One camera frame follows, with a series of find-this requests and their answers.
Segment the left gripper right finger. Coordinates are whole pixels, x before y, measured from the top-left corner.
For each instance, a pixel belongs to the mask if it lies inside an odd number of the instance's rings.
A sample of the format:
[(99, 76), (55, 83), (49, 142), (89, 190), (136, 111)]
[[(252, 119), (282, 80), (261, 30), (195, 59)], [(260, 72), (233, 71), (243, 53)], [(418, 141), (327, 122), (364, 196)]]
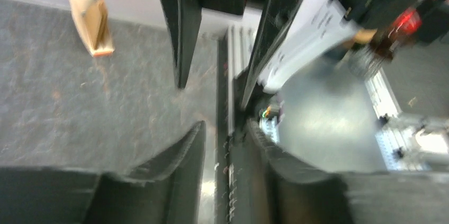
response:
[(246, 123), (248, 223), (448, 223), (448, 173), (331, 173)]

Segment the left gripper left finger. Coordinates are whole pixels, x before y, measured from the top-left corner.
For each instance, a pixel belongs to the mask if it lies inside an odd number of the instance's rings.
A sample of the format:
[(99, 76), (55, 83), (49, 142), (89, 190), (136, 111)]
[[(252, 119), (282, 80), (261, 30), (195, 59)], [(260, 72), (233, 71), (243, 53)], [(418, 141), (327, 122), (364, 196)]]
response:
[(2, 167), (1, 223), (196, 223), (206, 124), (129, 174)]

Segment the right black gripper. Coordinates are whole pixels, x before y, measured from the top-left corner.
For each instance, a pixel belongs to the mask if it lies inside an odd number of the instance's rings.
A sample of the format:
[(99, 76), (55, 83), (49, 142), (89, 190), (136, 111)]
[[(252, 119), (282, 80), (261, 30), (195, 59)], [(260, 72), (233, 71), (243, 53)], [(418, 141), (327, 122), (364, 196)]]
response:
[(258, 76), (285, 39), (303, 0), (160, 1), (173, 47), (175, 85), (179, 89), (184, 89), (188, 80), (202, 20), (202, 7), (242, 16), (246, 7), (262, 9), (264, 6), (249, 65), (244, 72), (240, 109), (245, 110), (253, 96)]

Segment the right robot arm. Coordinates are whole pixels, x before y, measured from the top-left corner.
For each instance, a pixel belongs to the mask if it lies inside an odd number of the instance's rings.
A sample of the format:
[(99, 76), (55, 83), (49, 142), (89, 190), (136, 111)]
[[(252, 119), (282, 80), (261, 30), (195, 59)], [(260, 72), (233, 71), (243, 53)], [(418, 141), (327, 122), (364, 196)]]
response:
[(419, 0), (160, 0), (170, 33), (175, 84), (186, 86), (204, 8), (243, 15), (263, 6), (240, 106), (275, 94), (302, 67), (363, 30), (380, 32)]

